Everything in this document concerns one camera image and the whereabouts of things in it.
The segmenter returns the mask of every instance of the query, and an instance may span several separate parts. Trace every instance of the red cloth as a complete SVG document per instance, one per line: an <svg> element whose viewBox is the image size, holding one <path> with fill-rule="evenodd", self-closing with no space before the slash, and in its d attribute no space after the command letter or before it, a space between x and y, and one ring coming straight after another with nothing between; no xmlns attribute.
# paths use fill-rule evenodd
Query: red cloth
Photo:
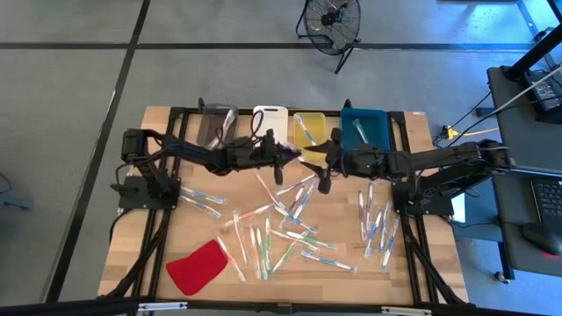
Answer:
<svg viewBox="0 0 562 316"><path fill-rule="evenodd" d="M168 262L166 270L184 295L194 295L213 280L226 266L228 259L217 241L209 241L191 255Z"/></svg>

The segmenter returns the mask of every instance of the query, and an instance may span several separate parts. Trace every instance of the wooden tabletop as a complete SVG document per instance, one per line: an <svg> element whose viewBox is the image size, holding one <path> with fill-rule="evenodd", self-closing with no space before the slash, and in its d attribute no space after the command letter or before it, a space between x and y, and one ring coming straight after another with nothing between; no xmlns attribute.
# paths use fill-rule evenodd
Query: wooden tabletop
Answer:
<svg viewBox="0 0 562 316"><path fill-rule="evenodd" d="M154 129L164 133L169 116L169 107L150 106L146 109L142 128ZM406 112L406 128L412 152L432 148L428 121L424 113ZM198 133L200 115L190 115L186 140L195 143ZM240 116L237 135L249 134L250 116ZM292 141L292 119L289 119L288 140ZM327 118L327 129L339 126L339 118ZM396 137L400 132L394 128ZM155 151L156 145L150 145ZM163 263L186 257L208 241L216 238L223 224L232 218L232 212L248 212L258 206L270 203L263 186L257 181L254 170L232 172L228 176L215 176L203 167L182 162L179 175L183 184L205 193L228 199L225 206L216 209L223 213L220 220L199 211L185 202L178 204L172 212L169 223L168 239ZM273 170L258 171L271 190L275 190ZM298 162L291 162L284 168L284 185L296 183L312 172ZM296 247L289 259L270 276L268 281L258 281L251 262L244 267L241 250L234 230L223 233L221 237L241 266L248 281L239 281L231 264L213 279L203 290L194 296L186 297L174 285L166 269L162 266L158 292L159 299L197 299L246 302L293 302L293 303L339 303L339 304L413 304L412 292L407 272L406 254L401 229L396 234L393 254L387 272L381 270L381 257L377 250L370 259L364 258L365 242L361 240L357 193L367 191L369 181L360 178L343 178L333 180L328 195L314 191L299 218L309 226L315 226L319 241L336 244L337 250L321 248L317 255L334 259L358 267L356 274L311 261L300 255L302 248ZM390 184L377 180L375 188L375 210L384 207L390 198ZM292 190L281 197L288 205L296 194ZM104 274L99 286L99 294L111 291L131 268L139 255L141 240L148 212L134 210L123 217L115 226L112 244L104 267ZM259 215L242 222L244 227L259 226L264 230L266 215ZM273 210L270 213L272 226L278 228L282 216ZM395 214L389 216L388 225L392 225ZM437 217L425 217L428 242L432 262L444 280L462 299L467 300L465 282L458 259L455 240L449 224ZM299 226L287 224L285 229L302 232ZM249 244L249 230L244 229ZM375 238L380 241L380 233ZM290 242L275 235L271 237L272 261L275 263L288 248ZM422 297L427 300L425 278L421 265L417 264ZM145 270L142 293L148 292L148 280L152 271L152 262Z"/></svg>

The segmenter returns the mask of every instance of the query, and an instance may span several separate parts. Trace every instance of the yellow tray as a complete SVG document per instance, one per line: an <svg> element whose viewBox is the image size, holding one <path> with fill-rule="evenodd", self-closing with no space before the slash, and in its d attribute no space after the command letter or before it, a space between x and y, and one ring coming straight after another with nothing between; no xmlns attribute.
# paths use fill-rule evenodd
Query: yellow tray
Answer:
<svg viewBox="0 0 562 316"><path fill-rule="evenodd" d="M320 112L298 112L292 117L294 144L297 148L302 150L302 156L306 161L324 161L326 154L315 153L304 149L304 147L312 146L312 144L307 138L304 129L297 121L296 116L302 119L306 129L310 132L317 145L324 143L327 139L326 117Z"/></svg>

